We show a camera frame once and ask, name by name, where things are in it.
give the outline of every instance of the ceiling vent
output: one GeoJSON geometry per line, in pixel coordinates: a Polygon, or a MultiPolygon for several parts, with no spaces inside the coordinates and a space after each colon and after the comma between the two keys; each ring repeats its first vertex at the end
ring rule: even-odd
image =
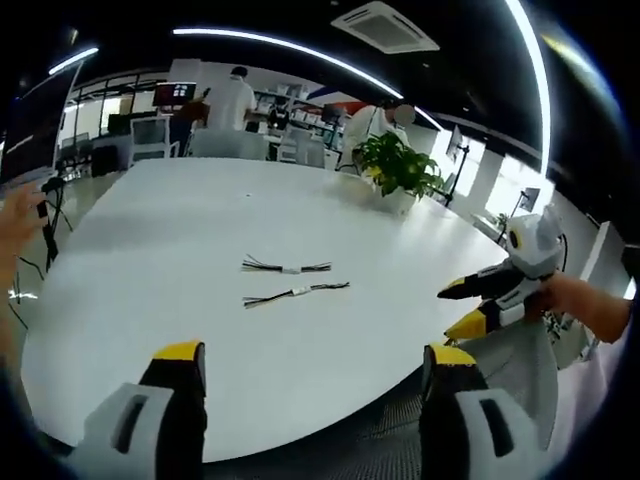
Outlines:
{"type": "Polygon", "coordinates": [[[440,50],[413,22],[383,2],[358,7],[331,25],[386,54],[440,50]]]}

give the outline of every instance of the ceiling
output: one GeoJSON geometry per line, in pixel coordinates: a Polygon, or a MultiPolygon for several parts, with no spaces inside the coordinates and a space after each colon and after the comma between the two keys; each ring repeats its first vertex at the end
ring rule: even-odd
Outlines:
{"type": "MultiPolygon", "coordinates": [[[[101,49],[83,67],[81,81],[143,67],[168,69],[172,58],[196,57],[290,73],[367,101],[383,97],[358,77],[297,52],[246,40],[170,34],[175,27],[214,26],[270,34],[317,48],[392,85],[426,111],[464,118],[540,150],[540,104],[533,67],[504,0],[388,0],[441,48],[400,55],[384,55],[330,26],[337,16],[364,3],[236,2],[223,9],[215,3],[185,0],[179,8],[136,8],[136,13],[62,7],[46,19],[34,19],[28,33],[16,36],[5,30],[0,34],[8,60],[0,96],[0,129],[6,126],[11,99],[19,94],[18,82],[26,80],[24,88],[28,88],[56,60],[68,55],[64,39],[71,26],[79,31],[77,45],[95,44],[101,49]]],[[[624,62],[615,60],[630,45],[620,37],[626,30],[620,22],[631,20],[615,9],[616,3],[620,2],[610,0],[603,6],[602,2],[531,0],[527,9],[537,29],[557,21],[592,52],[627,118],[637,126],[640,104],[633,77],[626,74],[624,62]],[[615,57],[609,55],[612,51],[618,52],[615,57]]],[[[583,211],[600,221],[613,219],[628,241],[640,242],[640,225],[622,214],[639,197],[619,135],[560,57],[541,45],[552,101],[551,161],[559,165],[550,177],[583,211]]],[[[525,160],[537,163],[534,158],[525,160]]]]}

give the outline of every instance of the office chair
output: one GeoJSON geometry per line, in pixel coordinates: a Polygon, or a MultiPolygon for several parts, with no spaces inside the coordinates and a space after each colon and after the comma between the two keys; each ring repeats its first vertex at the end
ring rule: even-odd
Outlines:
{"type": "Polygon", "coordinates": [[[189,142],[191,157],[266,160],[268,143],[259,133],[201,128],[189,142]]]}

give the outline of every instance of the ceiling light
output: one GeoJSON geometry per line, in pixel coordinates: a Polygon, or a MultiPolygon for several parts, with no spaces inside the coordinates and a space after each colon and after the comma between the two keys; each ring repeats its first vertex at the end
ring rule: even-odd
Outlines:
{"type": "Polygon", "coordinates": [[[549,100],[549,85],[547,83],[547,73],[544,69],[542,52],[536,39],[531,22],[527,17],[524,8],[518,0],[505,0],[513,18],[524,38],[527,51],[533,63],[533,72],[538,85],[538,96],[540,97],[540,110],[542,112],[542,153],[540,155],[540,173],[546,177],[549,166],[549,150],[551,147],[551,101],[549,100]]]}
{"type": "MultiPolygon", "coordinates": [[[[297,43],[288,42],[286,40],[280,40],[279,38],[268,37],[266,35],[259,35],[256,33],[249,32],[239,32],[236,30],[222,30],[218,28],[176,28],[173,30],[174,35],[215,35],[219,37],[233,37],[233,38],[245,38],[248,40],[257,40],[259,42],[270,43],[272,45],[278,45],[280,47],[290,48],[292,50],[297,50],[302,53],[306,53],[307,55],[314,56],[316,58],[320,58],[325,62],[329,62],[337,67],[340,67],[344,70],[347,70],[360,78],[368,81],[369,83],[375,85],[376,87],[384,90],[385,92],[393,95],[396,98],[402,99],[404,98],[400,92],[393,89],[386,83],[378,80],[375,77],[372,77],[368,73],[360,70],[359,68],[354,67],[353,65],[349,65],[348,63],[343,62],[342,60],[338,60],[337,58],[326,55],[322,52],[318,52],[317,50],[313,50],[311,48],[304,47],[302,45],[298,45],[297,43]]],[[[442,130],[442,127],[438,122],[436,122],[433,118],[431,118],[427,113],[416,108],[416,112],[422,115],[426,120],[435,125],[438,130],[442,130]]]]}
{"type": "Polygon", "coordinates": [[[63,62],[60,62],[55,67],[51,67],[51,70],[49,70],[49,75],[53,75],[55,73],[58,73],[63,68],[67,68],[69,65],[74,64],[76,62],[79,62],[83,58],[87,58],[88,56],[93,55],[94,53],[97,53],[97,52],[98,52],[98,49],[96,47],[93,47],[93,48],[89,48],[88,50],[85,50],[83,52],[80,52],[80,53],[74,55],[71,58],[67,58],[63,62]]]}
{"type": "Polygon", "coordinates": [[[440,130],[440,131],[444,130],[444,128],[442,128],[442,125],[440,125],[438,122],[436,122],[433,118],[431,118],[429,115],[427,115],[427,113],[424,112],[423,110],[421,110],[420,108],[416,107],[416,112],[418,112],[425,120],[430,122],[438,130],[440,130]]]}

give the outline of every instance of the white shirt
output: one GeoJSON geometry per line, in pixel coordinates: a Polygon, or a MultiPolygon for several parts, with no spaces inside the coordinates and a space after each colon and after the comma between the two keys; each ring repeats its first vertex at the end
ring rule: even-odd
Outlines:
{"type": "Polygon", "coordinates": [[[247,110],[256,109],[253,89],[239,75],[213,87],[207,99],[211,107],[207,127],[216,130],[244,130],[247,110]]]}
{"type": "Polygon", "coordinates": [[[338,167],[352,165],[354,148],[366,142],[371,136],[380,136],[387,132],[395,133],[402,143],[410,146],[407,134],[387,120],[384,108],[369,105],[358,110],[344,129],[342,157],[338,167]]]}

